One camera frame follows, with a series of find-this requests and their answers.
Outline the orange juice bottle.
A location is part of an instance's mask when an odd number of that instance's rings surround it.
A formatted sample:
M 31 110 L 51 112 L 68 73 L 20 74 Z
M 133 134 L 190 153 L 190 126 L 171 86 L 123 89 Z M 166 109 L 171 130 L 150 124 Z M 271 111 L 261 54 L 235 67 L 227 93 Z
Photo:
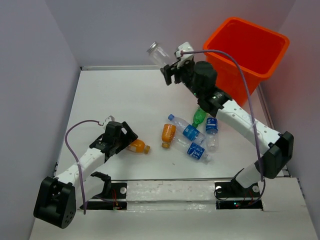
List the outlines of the orange juice bottle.
M 150 146 L 145 144 L 142 140 L 136 139 L 129 146 L 127 146 L 126 149 L 134 153 L 148 154 L 150 151 Z
M 162 144 L 161 147 L 164 149 L 168 149 L 171 145 L 171 142 L 176 133 L 176 126 L 173 124 L 166 123 L 163 126 L 161 140 Z

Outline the clear plastic bottle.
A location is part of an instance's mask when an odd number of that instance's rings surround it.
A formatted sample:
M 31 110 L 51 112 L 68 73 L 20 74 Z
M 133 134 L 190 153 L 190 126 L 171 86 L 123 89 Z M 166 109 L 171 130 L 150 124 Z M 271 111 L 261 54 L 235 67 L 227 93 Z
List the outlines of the clear plastic bottle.
M 146 52 L 150 60 L 159 68 L 172 64 L 170 56 L 163 49 L 162 45 L 156 41 L 150 45 Z

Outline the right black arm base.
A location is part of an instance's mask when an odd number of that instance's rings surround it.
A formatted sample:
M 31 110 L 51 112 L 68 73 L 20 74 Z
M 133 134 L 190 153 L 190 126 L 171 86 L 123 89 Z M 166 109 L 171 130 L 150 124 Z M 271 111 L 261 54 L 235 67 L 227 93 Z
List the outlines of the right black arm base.
M 217 210 L 263 209 L 261 191 L 257 183 L 249 188 L 240 185 L 239 188 L 232 189 L 230 181 L 216 181 L 214 187 Z

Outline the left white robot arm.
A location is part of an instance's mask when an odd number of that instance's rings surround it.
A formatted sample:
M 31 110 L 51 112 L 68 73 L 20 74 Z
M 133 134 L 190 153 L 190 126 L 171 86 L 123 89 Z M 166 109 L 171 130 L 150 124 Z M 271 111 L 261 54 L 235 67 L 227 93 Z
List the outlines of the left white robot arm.
M 104 198 L 111 191 L 111 177 L 97 169 L 137 140 L 138 135 L 123 122 L 102 123 L 104 133 L 96 138 L 80 158 L 55 177 L 45 177 L 38 191 L 33 216 L 65 229 L 77 209 L 86 209 L 87 200 Z

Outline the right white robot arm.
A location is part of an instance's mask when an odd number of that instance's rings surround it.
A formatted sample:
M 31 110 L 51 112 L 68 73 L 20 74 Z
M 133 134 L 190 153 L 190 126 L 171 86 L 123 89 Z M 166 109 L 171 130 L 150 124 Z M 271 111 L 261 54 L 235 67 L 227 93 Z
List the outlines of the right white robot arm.
M 274 179 L 293 155 L 294 137 L 262 124 L 226 92 L 216 86 L 218 73 L 206 61 L 187 60 L 160 68 L 167 85 L 184 84 L 197 98 L 201 109 L 232 127 L 259 150 L 260 159 L 239 171 L 227 189 L 242 196 L 261 178 Z

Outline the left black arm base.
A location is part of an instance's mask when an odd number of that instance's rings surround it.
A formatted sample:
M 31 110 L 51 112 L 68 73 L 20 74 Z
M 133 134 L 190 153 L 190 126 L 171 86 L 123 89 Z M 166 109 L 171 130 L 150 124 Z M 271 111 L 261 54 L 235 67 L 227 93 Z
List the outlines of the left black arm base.
M 126 182 L 112 181 L 109 186 L 104 187 L 100 194 L 96 194 L 86 202 L 87 210 L 122 211 L 127 209 Z

